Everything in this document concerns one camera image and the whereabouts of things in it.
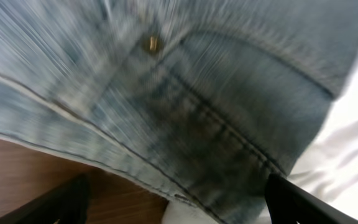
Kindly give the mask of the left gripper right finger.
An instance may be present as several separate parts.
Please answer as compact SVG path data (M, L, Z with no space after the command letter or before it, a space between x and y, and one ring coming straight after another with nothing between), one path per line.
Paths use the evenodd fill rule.
M358 224L277 174L268 177L265 201L272 224Z

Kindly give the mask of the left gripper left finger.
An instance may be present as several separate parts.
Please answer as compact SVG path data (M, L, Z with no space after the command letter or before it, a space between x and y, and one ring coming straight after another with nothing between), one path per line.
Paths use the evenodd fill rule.
M0 217L0 224L85 224L90 195L81 174Z

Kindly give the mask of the light blue denim shorts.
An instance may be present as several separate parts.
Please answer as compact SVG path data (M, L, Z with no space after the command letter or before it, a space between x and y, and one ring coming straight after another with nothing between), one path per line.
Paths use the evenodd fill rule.
M358 52L358 1L0 1L0 139L252 223Z

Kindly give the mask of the white t-shirt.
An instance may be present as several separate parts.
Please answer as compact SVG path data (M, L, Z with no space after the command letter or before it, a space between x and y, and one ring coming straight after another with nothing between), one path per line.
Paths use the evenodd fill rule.
M270 223L279 175L358 220L358 8L266 12L187 35L167 58L207 143L190 192L224 223Z

